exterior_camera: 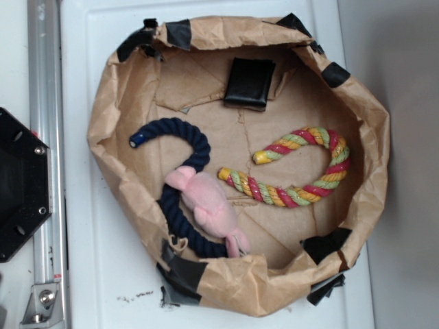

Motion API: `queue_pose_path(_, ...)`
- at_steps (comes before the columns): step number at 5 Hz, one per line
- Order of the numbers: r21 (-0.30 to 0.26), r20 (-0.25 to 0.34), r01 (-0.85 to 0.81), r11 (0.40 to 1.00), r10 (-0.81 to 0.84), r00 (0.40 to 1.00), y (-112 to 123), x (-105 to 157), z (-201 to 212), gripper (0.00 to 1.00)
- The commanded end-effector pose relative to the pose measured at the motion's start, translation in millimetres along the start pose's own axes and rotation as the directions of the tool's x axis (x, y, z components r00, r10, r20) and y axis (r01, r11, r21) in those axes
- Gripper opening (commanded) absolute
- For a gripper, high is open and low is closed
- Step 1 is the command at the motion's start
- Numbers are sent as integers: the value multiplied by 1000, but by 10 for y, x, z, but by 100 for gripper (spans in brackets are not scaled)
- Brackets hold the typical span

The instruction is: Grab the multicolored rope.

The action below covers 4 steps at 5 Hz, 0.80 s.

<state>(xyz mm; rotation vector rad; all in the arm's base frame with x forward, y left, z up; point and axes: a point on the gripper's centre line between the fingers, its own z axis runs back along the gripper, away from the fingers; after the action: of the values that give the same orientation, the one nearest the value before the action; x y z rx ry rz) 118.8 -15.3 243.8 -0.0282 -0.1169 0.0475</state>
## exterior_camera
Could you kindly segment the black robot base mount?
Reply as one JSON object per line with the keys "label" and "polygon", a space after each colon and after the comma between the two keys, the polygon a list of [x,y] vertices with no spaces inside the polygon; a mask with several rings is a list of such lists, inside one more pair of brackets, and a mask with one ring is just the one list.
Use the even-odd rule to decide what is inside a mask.
{"label": "black robot base mount", "polygon": [[10,261],[51,214],[48,147],[1,109],[1,262]]}

